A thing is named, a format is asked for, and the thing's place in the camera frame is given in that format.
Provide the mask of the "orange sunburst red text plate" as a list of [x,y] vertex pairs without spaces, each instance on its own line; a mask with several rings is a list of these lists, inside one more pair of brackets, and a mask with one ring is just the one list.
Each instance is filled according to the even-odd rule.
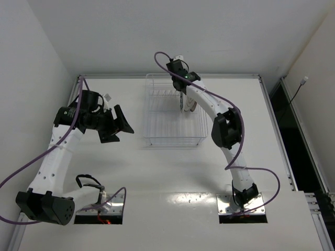
[[185,111],[193,112],[196,109],[196,101],[190,97],[186,98]]

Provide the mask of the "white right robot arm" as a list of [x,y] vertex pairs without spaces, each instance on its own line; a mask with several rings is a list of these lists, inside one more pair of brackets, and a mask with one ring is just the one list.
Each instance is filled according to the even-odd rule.
[[240,208],[244,208],[244,205],[257,197],[259,192],[239,151],[244,126],[239,116],[239,109],[232,105],[228,106],[210,94],[201,77],[195,72],[188,72],[181,60],[170,59],[166,67],[172,72],[174,88],[202,107],[213,121],[211,138],[222,150],[228,162],[228,169],[232,175],[234,202]]

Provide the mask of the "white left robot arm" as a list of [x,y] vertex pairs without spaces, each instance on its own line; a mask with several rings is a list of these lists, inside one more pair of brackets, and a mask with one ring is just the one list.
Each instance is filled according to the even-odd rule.
[[75,148],[86,130],[95,130],[101,143],[118,142],[119,132],[134,133],[120,105],[110,108],[106,97],[82,91],[67,107],[61,107],[53,122],[48,152],[27,191],[20,191],[16,203],[28,219],[67,225],[79,211],[101,212],[109,202],[99,182],[63,191],[65,177]]

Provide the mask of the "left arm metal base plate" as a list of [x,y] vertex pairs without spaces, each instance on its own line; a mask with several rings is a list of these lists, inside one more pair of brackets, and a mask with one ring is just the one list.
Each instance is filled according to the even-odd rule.
[[105,205],[98,209],[90,209],[90,210],[83,210],[78,211],[76,215],[96,215],[100,212],[101,215],[108,215],[108,216],[120,216],[123,212],[124,206],[124,193],[121,192],[109,200]]

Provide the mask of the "white plate green line rim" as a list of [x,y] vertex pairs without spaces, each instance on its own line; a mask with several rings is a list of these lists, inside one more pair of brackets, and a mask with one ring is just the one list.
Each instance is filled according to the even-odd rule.
[[181,113],[186,112],[186,108],[187,108],[187,96],[183,92],[180,92],[180,111]]

